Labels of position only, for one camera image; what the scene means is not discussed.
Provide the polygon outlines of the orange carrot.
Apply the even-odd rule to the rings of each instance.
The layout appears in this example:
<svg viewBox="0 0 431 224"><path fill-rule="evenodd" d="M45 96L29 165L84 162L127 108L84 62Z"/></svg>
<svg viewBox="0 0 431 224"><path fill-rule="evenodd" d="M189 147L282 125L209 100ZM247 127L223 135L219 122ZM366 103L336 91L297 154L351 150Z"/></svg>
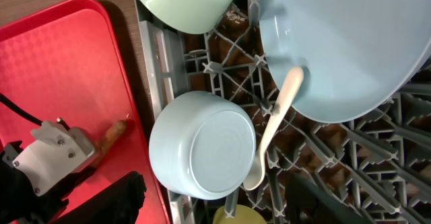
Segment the orange carrot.
<svg viewBox="0 0 431 224"><path fill-rule="evenodd" d="M125 120L116 121L102 137L95 141L95 146L99 150L97 158L90 164L91 167L97 167L102 161L108 150L115 144L115 142L126 131L127 123Z"/></svg>

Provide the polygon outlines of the small light blue bowl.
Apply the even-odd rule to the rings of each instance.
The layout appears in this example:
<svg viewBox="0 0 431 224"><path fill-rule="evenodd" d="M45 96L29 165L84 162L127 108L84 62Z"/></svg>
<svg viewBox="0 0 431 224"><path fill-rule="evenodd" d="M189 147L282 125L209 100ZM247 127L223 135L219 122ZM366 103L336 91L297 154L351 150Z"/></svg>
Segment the small light blue bowl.
<svg viewBox="0 0 431 224"><path fill-rule="evenodd" d="M173 99L158 115L149 157L165 188L203 200L234 192L251 169L255 128L237 104L207 91Z"/></svg>

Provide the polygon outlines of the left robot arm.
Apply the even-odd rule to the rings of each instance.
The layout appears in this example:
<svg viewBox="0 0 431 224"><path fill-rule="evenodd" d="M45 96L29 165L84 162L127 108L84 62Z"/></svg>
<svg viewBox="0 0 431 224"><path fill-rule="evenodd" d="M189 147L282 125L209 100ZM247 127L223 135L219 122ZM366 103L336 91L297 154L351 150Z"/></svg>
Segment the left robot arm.
<svg viewBox="0 0 431 224"><path fill-rule="evenodd" d="M37 196L23 173L1 161L1 223L48 223L68 204L56 194Z"/></svg>

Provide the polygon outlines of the yellow plastic cup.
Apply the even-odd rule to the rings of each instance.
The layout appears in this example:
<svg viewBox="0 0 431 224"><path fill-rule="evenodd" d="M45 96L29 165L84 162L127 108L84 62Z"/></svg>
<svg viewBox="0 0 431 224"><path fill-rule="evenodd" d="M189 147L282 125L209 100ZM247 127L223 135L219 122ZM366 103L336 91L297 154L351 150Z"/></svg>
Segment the yellow plastic cup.
<svg viewBox="0 0 431 224"><path fill-rule="evenodd" d="M228 217L224 206L213 217L213 224L266 224L266 220L255 210L244 205L237 205L234 217Z"/></svg>

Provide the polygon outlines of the large light blue plate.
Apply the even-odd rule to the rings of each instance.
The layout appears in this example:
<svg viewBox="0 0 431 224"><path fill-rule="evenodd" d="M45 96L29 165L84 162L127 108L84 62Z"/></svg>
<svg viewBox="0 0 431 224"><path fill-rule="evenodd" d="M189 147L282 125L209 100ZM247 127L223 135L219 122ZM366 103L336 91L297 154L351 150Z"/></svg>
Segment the large light blue plate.
<svg viewBox="0 0 431 224"><path fill-rule="evenodd" d="M392 96L430 57L430 0L259 0L261 41L281 86L294 66L293 101L324 123L361 117Z"/></svg>

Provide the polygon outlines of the green bowl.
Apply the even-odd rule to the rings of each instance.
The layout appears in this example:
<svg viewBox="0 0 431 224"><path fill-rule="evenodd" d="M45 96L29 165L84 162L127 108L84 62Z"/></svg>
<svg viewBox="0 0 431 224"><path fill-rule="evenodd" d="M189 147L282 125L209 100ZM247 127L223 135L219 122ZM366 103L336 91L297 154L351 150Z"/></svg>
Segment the green bowl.
<svg viewBox="0 0 431 224"><path fill-rule="evenodd" d="M140 1L171 28L188 34L204 34L217 24L233 0Z"/></svg>

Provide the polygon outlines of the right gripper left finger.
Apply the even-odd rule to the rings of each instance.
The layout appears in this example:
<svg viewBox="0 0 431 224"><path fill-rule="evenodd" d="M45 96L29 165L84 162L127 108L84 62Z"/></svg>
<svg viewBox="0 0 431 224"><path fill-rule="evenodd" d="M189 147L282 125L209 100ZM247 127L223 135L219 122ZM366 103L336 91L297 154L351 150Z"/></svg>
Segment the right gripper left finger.
<svg viewBox="0 0 431 224"><path fill-rule="evenodd" d="M145 200L143 176L129 172L71 212L54 220L55 224L132 224Z"/></svg>

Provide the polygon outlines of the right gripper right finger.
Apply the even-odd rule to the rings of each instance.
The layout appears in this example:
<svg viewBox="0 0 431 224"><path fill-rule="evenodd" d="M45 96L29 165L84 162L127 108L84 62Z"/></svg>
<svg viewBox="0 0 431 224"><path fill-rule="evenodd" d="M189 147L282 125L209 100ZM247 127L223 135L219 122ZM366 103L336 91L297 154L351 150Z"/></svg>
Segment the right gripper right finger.
<svg viewBox="0 0 431 224"><path fill-rule="evenodd" d="M370 223L297 173L290 174L285 198L290 223Z"/></svg>

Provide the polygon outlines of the white plastic spoon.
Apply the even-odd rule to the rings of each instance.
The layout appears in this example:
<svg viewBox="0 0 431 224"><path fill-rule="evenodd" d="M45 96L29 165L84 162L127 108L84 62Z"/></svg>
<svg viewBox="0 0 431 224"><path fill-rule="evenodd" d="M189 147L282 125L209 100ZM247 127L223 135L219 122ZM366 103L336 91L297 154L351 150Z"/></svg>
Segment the white plastic spoon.
<svg viewBox="0 0 431 224"><path fill-rule="evenodd" d="M256 189L263 181L265 176L265 152L283 121L284 116L292 105L292 102L302 85L303 79L304 71L302 67L292 67L286 74L284 83L279 89L279 94L275 101L273 114L269 118L261 138L259 148L255 153L250 172L243 182L243 186L246 190Z"/></svg>

